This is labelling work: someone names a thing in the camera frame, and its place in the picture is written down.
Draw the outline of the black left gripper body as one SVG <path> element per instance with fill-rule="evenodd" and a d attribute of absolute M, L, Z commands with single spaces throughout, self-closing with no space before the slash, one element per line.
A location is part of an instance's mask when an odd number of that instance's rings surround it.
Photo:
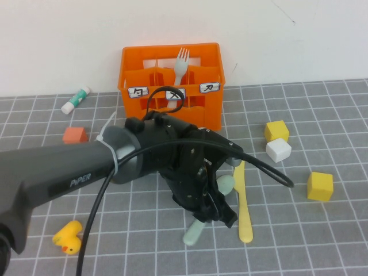
<path fill-rule="evenodd" d="M 169 187 L 174 201 L 191 212 L 199 206 L 213 208 L 224 198 L 216 182 L 216 170 L 225 162 L 225 153 L 214 147 L 186 144 L 179 147 L 175 164 L 169 169 Z"/>

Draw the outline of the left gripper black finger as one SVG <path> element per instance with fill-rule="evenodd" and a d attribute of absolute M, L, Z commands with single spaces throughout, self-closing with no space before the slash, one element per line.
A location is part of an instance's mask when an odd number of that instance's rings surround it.
<path fill-rule="evenodd" d="M 214 209 L 212 220 L 224 223 L 227 228 L 232 228 L 234 223 L 238 220 L 236 212 L 227 204 L 225 198 L 216 198 L 214 201 Z"/>
<path fill-rule="evenodd" d="M 199 206 L 191 212 L 194 218 L 202 223 L 210 223 L 213 220 L 213 208 L 210 206 Z"/>

